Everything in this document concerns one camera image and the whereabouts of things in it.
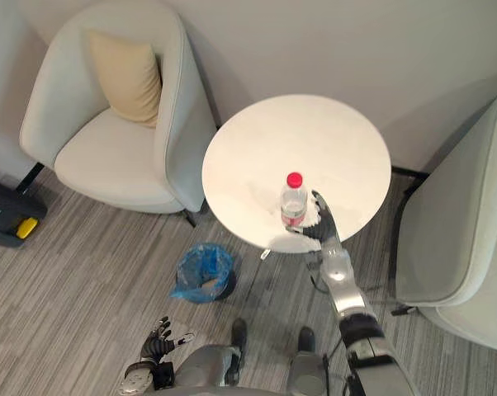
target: wall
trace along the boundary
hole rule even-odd
[[[0,182],[14,187],[35,162],[19,146],[19,129],[46,44],[15,0],[0,0]]]
[[[90,2],[21,0],[47,41]],[[497,0],[167,2],[185,21],[219,122],[265,97],[334,97],[380,129],[395,165],[429,170],[497,94]]]

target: trash bin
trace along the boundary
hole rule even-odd
[[[177,264],[171,296],[196,304],[225,299],[235,288],[234,259],[220,245],[199,243]]]

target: water bottle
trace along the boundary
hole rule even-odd
[[[302,176],[298,172],[287,176],[287,184],[283,187],[280,198],[282,221],[285,225],[299,225],[305,217],[307,190],[302,182]]]

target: table top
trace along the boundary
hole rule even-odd
[[[206,200],[217,219],[244,241],[276,252],[319,250],[285,230],[280,193],[290,172],[317,190],[342,240],[381,207],[391,178],[388,149],[373,124],[327,97],[286,95],[255,103],[217,132],[202,168]],[[316,223],[312,195],[302,225]]]

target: pillow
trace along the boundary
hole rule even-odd
[[[101,31],[88,31],[98,81],[111,109],[120,117],[155,127],[159,114],[160,76],[150,44]]]

